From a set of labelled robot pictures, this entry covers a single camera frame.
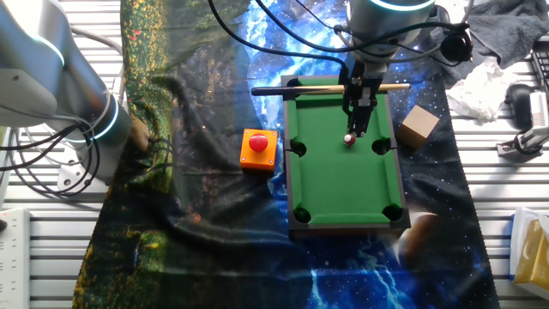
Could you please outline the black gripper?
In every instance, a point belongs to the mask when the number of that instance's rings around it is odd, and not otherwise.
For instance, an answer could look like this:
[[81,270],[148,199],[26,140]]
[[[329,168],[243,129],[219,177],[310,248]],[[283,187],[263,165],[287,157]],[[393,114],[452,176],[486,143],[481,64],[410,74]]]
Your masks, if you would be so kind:
[[377,92],[385,77],[385,64],[357,60],[347,56],[339,84],[344,86],[343,105],[347,115],[347,134],[363,137],[377,105]]

